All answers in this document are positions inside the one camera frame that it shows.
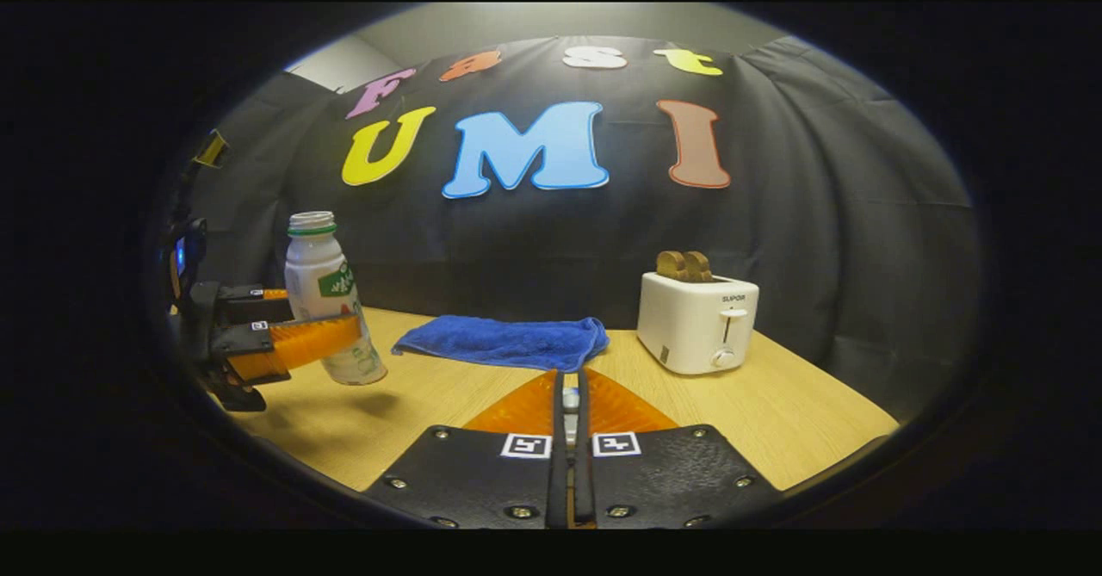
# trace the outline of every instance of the toaster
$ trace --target toaster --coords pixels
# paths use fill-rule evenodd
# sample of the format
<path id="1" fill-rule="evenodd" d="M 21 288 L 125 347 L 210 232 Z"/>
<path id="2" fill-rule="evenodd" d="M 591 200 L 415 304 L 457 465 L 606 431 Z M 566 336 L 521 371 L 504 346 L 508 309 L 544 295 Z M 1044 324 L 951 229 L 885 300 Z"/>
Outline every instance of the toaster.
<path id="1" fill-rule="evenodd" d="M 758 286 L 713 276 L 712 282 L 679 282 L 642 274 L 639 341 L 666 369 L 706 374 L 743 365 L 754 333 Z"/>

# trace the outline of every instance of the folded towel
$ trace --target folded towel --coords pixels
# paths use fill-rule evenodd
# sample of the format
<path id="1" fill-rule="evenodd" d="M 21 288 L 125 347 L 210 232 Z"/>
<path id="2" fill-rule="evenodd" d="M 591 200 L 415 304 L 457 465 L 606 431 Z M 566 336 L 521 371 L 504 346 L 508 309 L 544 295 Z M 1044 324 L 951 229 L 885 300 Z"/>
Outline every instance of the folded towel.
<path id="1" fill-rule="evenodd" d="M 415 349 L 471 363 L 570 373 L 607 347 L 605 326 L 595 317 L 579 322 L 497 322 L 441 316 L 404 334 L 391 352 Z"/>

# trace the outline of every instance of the bottle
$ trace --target bottle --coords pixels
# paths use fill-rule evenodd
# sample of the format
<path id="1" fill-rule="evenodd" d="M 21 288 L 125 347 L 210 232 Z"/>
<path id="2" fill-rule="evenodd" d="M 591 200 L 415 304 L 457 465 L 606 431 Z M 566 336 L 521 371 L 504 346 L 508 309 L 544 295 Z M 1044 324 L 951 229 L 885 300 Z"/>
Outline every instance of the bottle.
<path id="1" fill-rule="evenodd" d="M 287 296 L 295 320 L 355 314 L 360 339 L 341 352 L 322 359 L 322 367 L 335 382 L 370 384 L 387 376 L 387 368 L 371 345 L 367 322 L 359 305 L 356 281 L 341 243 L 333 238 L 337 226 L 332 211 L 302 211 L 291 215 L 287 235 Z"/>

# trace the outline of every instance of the table surface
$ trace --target table surface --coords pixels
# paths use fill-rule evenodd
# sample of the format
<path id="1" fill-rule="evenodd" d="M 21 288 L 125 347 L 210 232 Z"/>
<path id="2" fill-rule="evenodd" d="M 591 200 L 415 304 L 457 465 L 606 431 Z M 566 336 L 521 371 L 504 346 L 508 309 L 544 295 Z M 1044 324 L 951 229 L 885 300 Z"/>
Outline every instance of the table surface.
<path id="1" fill-rule="evenodd" d="M 402 334 L 430 316 L 365 308 L 389 374 L 366 387 L 329 380 L 321 363 L 263 384 L 264 412 L 229 412 L 248 432 L 356 490 L 366 489 L 431 424 L 461 427 L 540 369 L 392 356 Z M 839 463 L 895 420 L 814 365 L 757 332 L 738 369 L 699 377 L 668 371 L 630 329 L 609 329 L 608 349 L 586 367 L 642 396 L 678 424 L 713 424 L 776 488 Z"/>

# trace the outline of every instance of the letter m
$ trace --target letter m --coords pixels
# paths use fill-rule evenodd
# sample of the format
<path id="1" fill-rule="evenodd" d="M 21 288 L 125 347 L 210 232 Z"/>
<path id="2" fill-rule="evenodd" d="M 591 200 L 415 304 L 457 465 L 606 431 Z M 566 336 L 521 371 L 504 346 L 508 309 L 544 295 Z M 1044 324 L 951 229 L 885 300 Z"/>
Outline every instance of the letter m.
<path id="1" fill-rule="evenodd" d="M 601 187 L 608 183 L 608 172 L 597 164 L 593 148 L 593 117 L 601 110 L 597 102 L 551 105 L 522 135 L 500 112 L 464 118 L 455 126 L 463 132 L 463 144 L 455 161 L 455 176 L 444 184 L 445 198 L 473 198 L 489 191 L 490 183 L 483 175 L 483 156 L 498 182 L 512 191 L 540 152 L 543 164 L 532 175 L 537 187 Z"/>

